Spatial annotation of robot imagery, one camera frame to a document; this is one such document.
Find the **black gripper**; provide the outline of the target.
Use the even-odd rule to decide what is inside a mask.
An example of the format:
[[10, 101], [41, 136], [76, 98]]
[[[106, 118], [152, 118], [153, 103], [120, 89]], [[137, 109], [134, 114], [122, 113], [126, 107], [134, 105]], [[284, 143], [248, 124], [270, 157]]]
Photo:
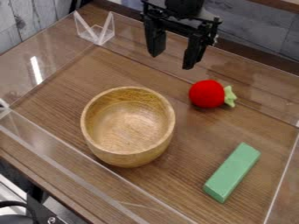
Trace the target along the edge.
[[221, 24], [218, 16], [204, 8], [204, 0], [141, 0], [146, 50], [156, 57], [165, 49], [165, 32], [189, 37], [184, 51], [184, 70], [201, 60], [206, 44], [213, 46]]

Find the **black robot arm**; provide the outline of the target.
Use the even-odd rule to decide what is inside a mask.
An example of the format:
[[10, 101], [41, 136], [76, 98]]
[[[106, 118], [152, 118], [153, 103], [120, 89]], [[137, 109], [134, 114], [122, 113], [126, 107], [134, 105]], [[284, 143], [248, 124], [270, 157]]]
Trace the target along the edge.
[[221, 19], [204, 9], [204, 0], [141, 0], [144, 37], [152, 57], [165, 50], [166, 32], [188, 39], [181, 68], [189, 70], [213, 46]]

